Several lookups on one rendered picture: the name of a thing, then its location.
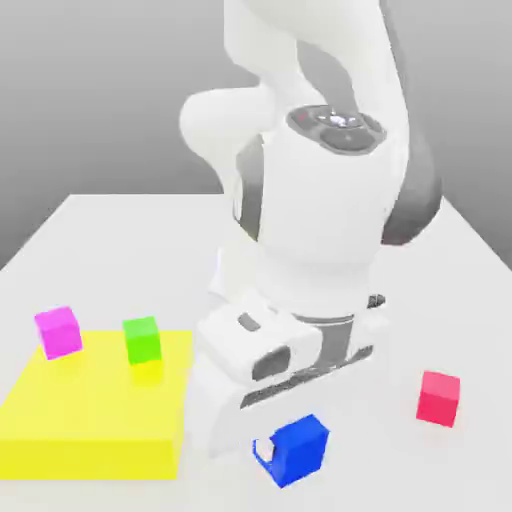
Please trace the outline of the small green cube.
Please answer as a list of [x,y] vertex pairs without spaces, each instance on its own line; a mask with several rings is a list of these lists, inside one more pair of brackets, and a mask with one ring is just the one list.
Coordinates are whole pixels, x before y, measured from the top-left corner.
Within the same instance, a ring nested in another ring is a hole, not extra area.
[[124,320],[122,327],[131,365],[162,358],[160,333],[153,316]]

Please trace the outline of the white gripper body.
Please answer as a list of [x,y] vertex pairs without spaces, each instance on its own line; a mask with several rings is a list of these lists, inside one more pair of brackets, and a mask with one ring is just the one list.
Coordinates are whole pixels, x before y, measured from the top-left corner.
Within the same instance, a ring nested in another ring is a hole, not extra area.
[[250,441],[271,433],[299,418],[325,408],[340,396],[339,385],[351,367],[370,360],[372,345],[358,349],[343,363],[329,369],[308,370],[267,389],[237,393],[215,415],[207,453],[218,457],[236,451]]

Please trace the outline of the small red cube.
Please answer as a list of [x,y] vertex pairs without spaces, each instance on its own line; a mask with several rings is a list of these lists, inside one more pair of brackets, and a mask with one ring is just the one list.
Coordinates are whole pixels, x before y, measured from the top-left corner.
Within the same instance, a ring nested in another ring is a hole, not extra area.
[[460,401],[459,377],[425,371],[422,377],[416,418],[452,428]]

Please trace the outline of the small magenta cube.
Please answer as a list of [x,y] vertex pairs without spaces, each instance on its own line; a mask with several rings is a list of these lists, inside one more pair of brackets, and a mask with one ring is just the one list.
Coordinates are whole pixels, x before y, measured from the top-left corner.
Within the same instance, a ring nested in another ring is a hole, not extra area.
[[38,313],[34,319],[48,360],[83,349],[80,327],[69,306]]

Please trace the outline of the large yellow box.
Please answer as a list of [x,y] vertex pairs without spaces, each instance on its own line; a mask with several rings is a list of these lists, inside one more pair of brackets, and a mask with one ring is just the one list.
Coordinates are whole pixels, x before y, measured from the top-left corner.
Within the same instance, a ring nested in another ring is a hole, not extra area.
[[0,480],[173,480],[192,361],[188,331],[131,365],[119,331],[86,331],[82,351],[33,356],[0,405]]

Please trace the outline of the small blue cube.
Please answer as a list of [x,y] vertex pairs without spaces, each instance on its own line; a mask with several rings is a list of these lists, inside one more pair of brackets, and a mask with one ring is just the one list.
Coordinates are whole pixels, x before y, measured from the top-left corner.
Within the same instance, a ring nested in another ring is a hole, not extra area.
[[264,458],[258,451],[258,439],[252,441],[252,453],[275,484],[284,488],[321,468],[329,434],[329,429],[309,414],[274,432],[269,438],[270,457]]

